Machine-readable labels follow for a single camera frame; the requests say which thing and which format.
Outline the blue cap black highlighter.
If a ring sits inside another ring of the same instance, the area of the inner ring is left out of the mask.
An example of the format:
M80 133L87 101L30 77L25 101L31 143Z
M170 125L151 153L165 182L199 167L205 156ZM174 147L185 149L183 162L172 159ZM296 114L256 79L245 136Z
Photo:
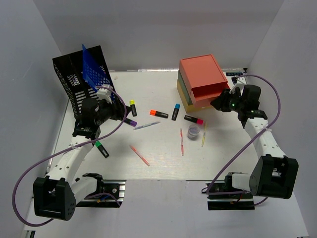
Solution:
M173 121L176 121L178 113L179 113L179 109L180 109L180 104L175 104L175 107L174 107L174 110L173 110L173 114L172 114L172 117L171 117L171 119Z

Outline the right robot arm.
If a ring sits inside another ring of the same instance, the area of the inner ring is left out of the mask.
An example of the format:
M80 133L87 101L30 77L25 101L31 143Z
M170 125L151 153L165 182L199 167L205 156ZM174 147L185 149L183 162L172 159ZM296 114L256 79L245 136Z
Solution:
M261 89L246 85L243 90L224 89L211 105L222 112L235 111L242 127L251 138L259 158L251 174L229 173L225 178L224 194L234 198L241 192L253 196L289 199L299 168L296 159L286 156L269 131L267 115L259 109Z

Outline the blue plastic folder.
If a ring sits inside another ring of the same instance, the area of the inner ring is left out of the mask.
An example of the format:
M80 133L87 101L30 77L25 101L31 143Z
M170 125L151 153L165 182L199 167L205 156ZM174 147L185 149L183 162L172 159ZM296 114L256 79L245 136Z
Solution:
M93 89L96 95L97 87L108 84L115 91L101 46L86 48L82 44L83 51L83 79ZM114 94L111 95L112 102L115 102Z

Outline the small clear glitter jar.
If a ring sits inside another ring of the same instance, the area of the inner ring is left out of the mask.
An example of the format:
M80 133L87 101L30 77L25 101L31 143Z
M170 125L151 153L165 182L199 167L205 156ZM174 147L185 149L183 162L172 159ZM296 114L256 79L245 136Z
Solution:
M196 140L199 136L199 133L200 133L200 128L197 125L192 124L188 127L187 137L191 140Z

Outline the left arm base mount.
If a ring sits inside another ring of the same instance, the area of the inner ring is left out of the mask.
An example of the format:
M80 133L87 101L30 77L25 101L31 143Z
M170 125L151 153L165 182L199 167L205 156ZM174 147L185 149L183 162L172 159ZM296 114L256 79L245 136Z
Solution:
M97 173L85 173L75 179L79 192L76 206L86 208L119 208L123 202L126 181L107 180Z

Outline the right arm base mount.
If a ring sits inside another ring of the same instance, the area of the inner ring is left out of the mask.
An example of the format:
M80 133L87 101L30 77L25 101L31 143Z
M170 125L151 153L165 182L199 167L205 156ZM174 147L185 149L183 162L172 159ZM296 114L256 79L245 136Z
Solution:
M249 174L228 173L223 180L215 181L210 190L207 182L201 193L207 195L208 210L254 210L249 180Z

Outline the purple cap black highlighter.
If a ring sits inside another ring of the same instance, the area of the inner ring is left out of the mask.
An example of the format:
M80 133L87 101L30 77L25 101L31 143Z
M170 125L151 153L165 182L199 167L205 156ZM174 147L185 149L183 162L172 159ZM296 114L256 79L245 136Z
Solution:
M131 119L128 119L128 118L126 118L126 119L124 120L124 122L125 122L126 124L132 126L132 127L135 127L135 126L137 125L137 122L136 122L136 121L131 120Z

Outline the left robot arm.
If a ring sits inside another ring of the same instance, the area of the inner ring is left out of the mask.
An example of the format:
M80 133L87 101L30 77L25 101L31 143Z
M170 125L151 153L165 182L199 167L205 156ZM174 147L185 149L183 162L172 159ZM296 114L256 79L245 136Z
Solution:
M36 216L68 221L76 205L87 196L99 198L104 194L103 177L97 173L76 173L86 155L93 149L101 133L100 126L108 119L123 120L131 108L121 102L86 98L77 115L69 151L44 178L33 183L34 212Z

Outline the salmon top drawer box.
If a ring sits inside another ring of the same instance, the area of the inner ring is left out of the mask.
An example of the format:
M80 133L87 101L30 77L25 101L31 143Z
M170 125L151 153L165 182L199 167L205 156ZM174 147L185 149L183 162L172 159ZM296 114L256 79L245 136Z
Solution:
M193 105L208 107L224 89L228 81L212 54L181 59L180 74Z

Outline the green cap black highlighter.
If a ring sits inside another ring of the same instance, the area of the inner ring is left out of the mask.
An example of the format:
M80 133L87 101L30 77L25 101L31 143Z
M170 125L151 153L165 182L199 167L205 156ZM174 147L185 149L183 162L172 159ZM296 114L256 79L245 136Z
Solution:
M95 146L105 158L109 157L109 153L99 141L95 142Z

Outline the green drawer box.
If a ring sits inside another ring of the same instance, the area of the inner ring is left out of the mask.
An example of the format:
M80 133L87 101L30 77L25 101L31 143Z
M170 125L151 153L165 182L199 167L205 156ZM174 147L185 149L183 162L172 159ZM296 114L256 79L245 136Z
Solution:
M184 96L185 96L185 99L186 99L187 104L188 104L188 105L192 105L193 103L192 103L192 100L191 100L191 98L190 98L190 94L188 93L188 90L187 90L187 88L186 88L186 85L185 85L185 83L184 83L184 80L183 80L183 77L182 77L180 71L178 71L177 81L179 82L179 84L180 84L180 86L181 86L181 90L182 90L182 92L183 92L183 94L184 94Z

